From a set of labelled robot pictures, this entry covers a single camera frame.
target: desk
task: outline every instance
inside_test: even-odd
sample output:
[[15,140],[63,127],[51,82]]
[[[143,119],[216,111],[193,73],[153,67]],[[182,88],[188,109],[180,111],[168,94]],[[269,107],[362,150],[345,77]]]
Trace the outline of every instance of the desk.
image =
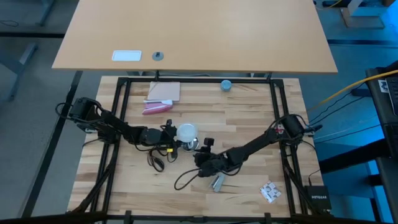
[[[213,152],[246,144],[262,134],[275,120],[272,103],[274,90],[270,90],[272,87],[263,78],[235,79],[228,93],[220,90],[219,78],[179,78],[176,80],[185,81],[181,82],[180,101],[168,112],[149,116],[141,115],[144,109],[142,101],[147,96],[149,81],[153,78],[135,80],[127,94],[125,121],[133,126],[150,128],[159,128],[167,119],[172,119],[176,126],[195,123],[201,145],[205,137],[215,138]],[[113,100],[119,99],[116,110],[116,116],[119,116],[124,111],[121,101],[126,99],[126,94],[122,87],[120,95],[114,97],[117,83],[118,77],[103,77],[96,99],[108,110],[113,107]],[[299,80],[283,79],[282,83],[290,113],[301,114],[307,120]],[[283,97],[279,91],[276,93],[277,110],[281,111],[282,116]],[[89,134],[86,141],[95,138],[96,135]],[[68,209],[75,208],[94,186],[102,151],[102,142],[94,142],[83,148]],[[209,188],[214,177],[196,178],[185,189],[176,191],[173,188],[176,178],[186,170],[195,168],[191,152],[180,151],[178,159],[172,164],[162,158],[165,170],[158,173],[148,166],[146,153],[137,151],[122,139],[118,147],[108,214],[124,215],[126,210],[131,210],[133,215],[261,218],[265,212],[269,212],[273,218],[290,217],[280,154],[278,144],[253,154],[238,175],[226,177],[219,193]],[[319,169],[317,155],[311,146],[303,143],[298,147],[297,158],[305,184],[308,175]],[[183,179],[180,185],[189,178]],[[259,193],[259,188],[268,180],[273,181],[282,192],[282,196],[274,203],[268,203]],[[312,175],[312,182],[314,185],[323,185],[319,172]],[[294,185],[292,190],[296,211],[300,213],[299,197]],[[99,202],[103,201],[104,190],[99,197]]]
[[312,0],[80,1],[53,68],[337,72]]

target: light wood desk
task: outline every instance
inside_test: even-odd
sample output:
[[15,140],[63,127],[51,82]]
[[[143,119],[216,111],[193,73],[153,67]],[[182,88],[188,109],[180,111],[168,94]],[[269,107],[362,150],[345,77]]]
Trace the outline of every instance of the light wood desk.
[[[107,110],[111,109],[117,80],[118,77],[101,79],[96,99]],[[290,113],[301,114],[307,120],[299,80],[284,79],[284,85]],[[215,139],[213,152],[246,144],[262,134],[275,120],[270,85],[265,83],[235,83],[229,93],[222,92],[219,83],[181,83],[181,99],[173,109],[143,116],[142,101],[148,89],[149,82],[132,83],[125,121],[132,126],[150,128],[159,128],[167,119],[172,119],[176,126],[195,123],[201,145],[205,137]],[[121,105],[119,101],[117,116]],[[86,141],[96,138],[96,134],[89,134]],[[68,209],[75,208],[94,186],[102,146],[102,142],[94,142],[84,147]],[[297,154],[303,183],[306,184],[308,175],[319,169],[317,155],[311,146],[304,143],[299,145]],[[278,144],[267,146],[252,155],[238,175],[225,178],[219,193],[209,188],[214,177],[196,178],[185,189],[174,190],[176,178],[195,168],[192,153],[179,151],[174,163],[161,158],[165,162],[165,170],[158,173],[148,166],[145,152],[137,151],[122,139],[108,214],[123,215],[126,210],[131,210],[133,215],[263,217],[264,212],[269,212],[272,217],[290,217]],[[179,185],[189,178],[189,175],[184,177]],[[268,203],[259,193],[259,188],[268,180],[273,181],[282,192],[273,203]],[[319,172],[312,175],[312,183],[323,185]],[[292,188],[296,211],[300,213],[298,193],[293,184]]]
[[81,0],[53,68],[337,72],[312,0]]

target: metal bracket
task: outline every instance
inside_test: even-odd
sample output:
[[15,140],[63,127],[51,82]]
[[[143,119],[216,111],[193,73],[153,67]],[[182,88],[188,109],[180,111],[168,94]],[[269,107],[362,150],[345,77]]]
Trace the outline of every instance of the metal bracket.
[[285,88],[284,81],[281,79],[273,79],[272,83],[274,83],[279,88]]
[[265,219],[265,222],[264,222],[265,224],[272,224],[270,213],[264,213],[264,219]]
[[116,84],[116,88],[120,88],[120,86],[126,84],[128,81],[128,78],[118,78],[118,83]]
[[225,180],[225,174],[218,173],[216,178],[210,183],[209,187],[213,188],[214,192],[220,192],[224,180]]
[[155,72],[155,82],[159,82],[160,73],[158,70]]
[[267,76],[267,82],[269,82],[271,80],[271,76],[272,76],[272,72],[269,72],[268,76]]
[[206,223],[207,222],[207,217],[203,216],[192,216],[187,218],[187,222],[192,222],[192,223]]
[[131,219],[131,211],[128,210],[124,214],[123,224],[132,224],[132,223],[134,223],[134,220]]

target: cable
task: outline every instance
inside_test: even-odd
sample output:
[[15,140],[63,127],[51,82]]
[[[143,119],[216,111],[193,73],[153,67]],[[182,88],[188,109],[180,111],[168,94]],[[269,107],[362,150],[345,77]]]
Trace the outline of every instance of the cable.
[[95,142],[95,141],[98,141],[98,140],[100,140],[100,139],[98,138],[98,139],[94,139],[94,140],[85,142],[85,143],[82,145],[82,147],[85,147],[87,144],[92,143],[92,142]]
[[10,21],[10,20],[0,20],[0,24],[3,24],[5,26],[9,27],[18,27],[19,23],[17,21]]
[[169,154],[170,154],[170,153],[167,153],[167,161],[168,161],[169,163],[175,162],[175,161],[177,160],[178,154],[177,154],[177,156],[174,158],[174,160],[172,160],[172,161],[169,159]]
[[241,171],[242,165],[243,165],[243,164],[240,164],[240,165],[239,165],[239,168],[238,168],[238,171],[236,171],[236,172],[233,173],[233,174],[229,174],[229,173],[227,173],[227,172],[225,172],[225,171],[223,171],[223,170],[220,170],[219,168],[217,168],[217,167],[215,167],[215,166],[213,166],[213,168],[215,168],[216,170],[218,170],[218,172],[222,172],[223,174],[232,177],[232,176],[235,176],[236,174],[238,174],[239,171]]
[[339,134],[339,133],[343,133],[343,132],[349,131],[349,130],[351,130],[351,129],[354,129],[354,128],[358,127],[359,125],[361,125],[361,124],[363,124],[363,123],[366,123],[366,122],[368,122],[368,121],[371,121],[371,120],[372,120],[373,118],[375,118],[375,117],[377,117],[377,114],[373,115],[372,117],[370,117],[370,118],[368,118],[368,119],[366,119],[366,120],[364,120],[364,121],[359,121],[358,124],[356,124],[356,125],[354,125],[354,126],[351,126],[350,128],[347,128],[347,129],[344,129],[344,130],[342,130],[342,131],[338,131],[338,132],[335,132],[335,133],[327,134],[327,135],[325,135],[325,136],[317,137],[317,138],[314,138],[313,140],[317,140],[317,139],[321,139],[321,138],[325,138],[325,137],[328,137],[328,136],[332,136],[332,135],[336,135],[336,134]]
[[317,124],[317,123],[323,121],[325,118],[329,117],[329,116],[332,115],[333,113],[336,113],[337,111],[343,109],[344,107],[346,107],[346,106],[348,106],[348,105],[350,105],[350,104],[352,104],[352,103],[355,103],[355,102],[357,102],[358,100],[362,100],[363,98],[365,98],[365,96],[362,96],[361,98],[358,98],[358,99],[356,99],[356,100],[353,100],[353,101],[351,101],[351,102],[349,102],[349,103],[347,103],[347,104],[341,106],[341,107],[338,108],[337,110],[334,110],[333,112],[331,112],[331,113],[329,113],[328,115],[324,116],[324,117],[321,118],[320,120],[318,120],[318,121],[312,123],[311,125],[314,125],[314,124]]
[[318,114],[318,116],[316,116],[314,119],[312,119],[310,121],[310,123],[312,121],[315,121],[317,118],[319,118],[324,112],[328,111],[329,108],[331,108],[332,106],[335,106],[339,101],[341,101],[342,99],[344,99],[346,96],[350,95],[354,90],[358,89],[359,87],[361,87],[362,85],[364,85],[364,83],[360,84],[358,87],[352,89],[349,93],[345,94],[343,97],[341,97],[340,99],[336,100],[332,105],[328,106],[328,108],[326,108],[326,110],[322,111],[320,114]]
[[315,146],[314,146],[313,144],[311,144],[311,143],[309,143],[309,142],[307,142],[307,141],[304,141],[304,140],[302,140],[302,142],[304,142],[304,143],[310,145],[311,147],[313,147],[313,150],[315,150],[315,152],[317,151],[317,150],[315,149]]
[[324,7],[324,8],[318,8],[318,7],[316,7],[316,6],[315,6],[315,7],[316,7],[317,9],[320,9],[320,10],[329,9],[329,8],[334,7],[335,5],[339,4],[341,1],[343,1],[343,0],[339,0],[339,1],[337,1],[336,3],[332,4],[331,6]]
[[55,106],[55,113],[60,117],[60,118],[63,118],[63,119],[67,119],[67,120],[71,120],[70,118],[68,118],[68,117],[66,117],[66,116],[62,116],[62,114],[59,112],[59,110],[58,110],[58,107],[59,106],[61,106],[61,105],[65,105],[66,103],[59,103],[59,104],[57,104],[56,106]]
[[148,152],[148,155],[147,155],[148,165],[153,167],[157,172],[163,172],[164,162],[161,159],[159,159],[158,157],[153,155],[154,151],[157,151],[161,156],[167,156],[167,154],[162,154],[160,152],[160,149],[155,146]]
[[364,129],[361,129],[361,130],[359,130],[359,131],[354,131],[354,132],[352,132],[352,133],[344,134],[344,135],[342,135],[342,136],[338,136],[338,137],[331,138],[331,139],[328,139],[328,140],[316,142],[316,143],[323,143],[323,142],[335,140],[335,139],[342,138],[342,137],[345,137],[345,136],[349,136],[349,135],[352,135],[352,134],[360,133],[361,131],[365,131],[365,130],[368,130],[368,129],[371,129],[371,128],[375,128],[375,127],[378,127],[378,126],[380,126],[380,124],[374,125],[374,126],[371,126],[371,127],[368,127],[368,128],[364,128]]
[[308,183],[310,184],[310,186],[312,186],[312,183],[311,183],[311,175],[312,175],[312,174],[316,174],[316,173],[319,172],[319,171],[321,171],[321,169],[318,169],[317,171],[311,173],[311,174],[308,176]]
[[187,173],[190,173],[190,172],[193,172],[193,171],[196,171],[196,170],[200,170],[200,168],[188,170],[188,171],[182,173],[182,174],[177,178],[177,180],[175,180],[175,182],[174,182],[174,189],[175,189],[175,190],[182,190],[182,189],[184,189],[190,182],[192,182],[195,178],[197,178],[199,174],[194,175],[194,176],[193,176],[186,184],[184,184],[181,188],[177,188],[177,182],[181,179],[181,177],[183,177],[183,176],[184,176],[185,174],[187,174]]
[[377,79],[377,78],[382,78],[382,77],[386,77],[386,76],[389,76],[389,75],[393,75],[393,74],[395,74],[395,73],[398,73],[398,70],[394,70],[394,71],[391,71],[391,72],[386,72],[386,73],[378,74],[378,75],[375,75],[375,76],[372,76],[372,77],[368,77],[368,78],[364,78],[364,79],[362,79],[362,80],[360,80],[360,81],[354,82],[354,83],[352,83],[352,84],[350,84],[350,85],[344,87],[342,90],[338,91],[337,93],[335,93],[335,94],[329,96],[328,98],[324,99],[323,101],[321,101],[321,102],[320,102],[319,104],[317,104],[316,106],[313,106],[312,108],[310,108],[309,110],[307,110],[307,112],[310,112],[311,110],[314,110],[315,108],[318,108],[320,105],[326,103],[327,101],[333,99],[334,97],[336,97],[336,96],[342,94],[344,91],[346,91],[346,90],[348,90],[348,89],[350,89],[350,88],[352,88],[352,87],[354,87],[354,86],[356,86],[356,85],[359,85],[359,84],[361,84],[361,83],[364,83],[364,82],[367,82],[367,81],[370,81],[370,80],[373,80],[373,79]]

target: pink object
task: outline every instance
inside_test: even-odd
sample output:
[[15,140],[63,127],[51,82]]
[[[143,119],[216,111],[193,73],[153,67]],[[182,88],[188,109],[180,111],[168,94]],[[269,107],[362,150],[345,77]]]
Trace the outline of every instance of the pink object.
[[144,100],[144,103],[143,115],[161,113],[173,108],[172,100]]

